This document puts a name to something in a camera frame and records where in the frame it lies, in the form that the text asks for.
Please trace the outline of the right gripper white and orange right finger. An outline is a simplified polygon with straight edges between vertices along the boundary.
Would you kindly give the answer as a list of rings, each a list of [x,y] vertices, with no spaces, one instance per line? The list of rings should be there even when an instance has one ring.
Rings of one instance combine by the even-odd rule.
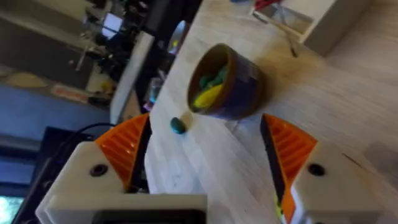
[[[341,151],[270,114],[260,130],[282,223],[377,223],[382,207]]]

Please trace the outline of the right gripper white and orange left finger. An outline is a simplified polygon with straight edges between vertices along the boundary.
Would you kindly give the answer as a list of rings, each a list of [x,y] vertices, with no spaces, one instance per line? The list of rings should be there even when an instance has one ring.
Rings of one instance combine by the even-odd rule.
[[[110,128],[95,140],[76,146],[72,134],[51,159],[50,173],[65,190],[138,193],[146,189],[144,158],[152,135],[149,114],[141,114]]]

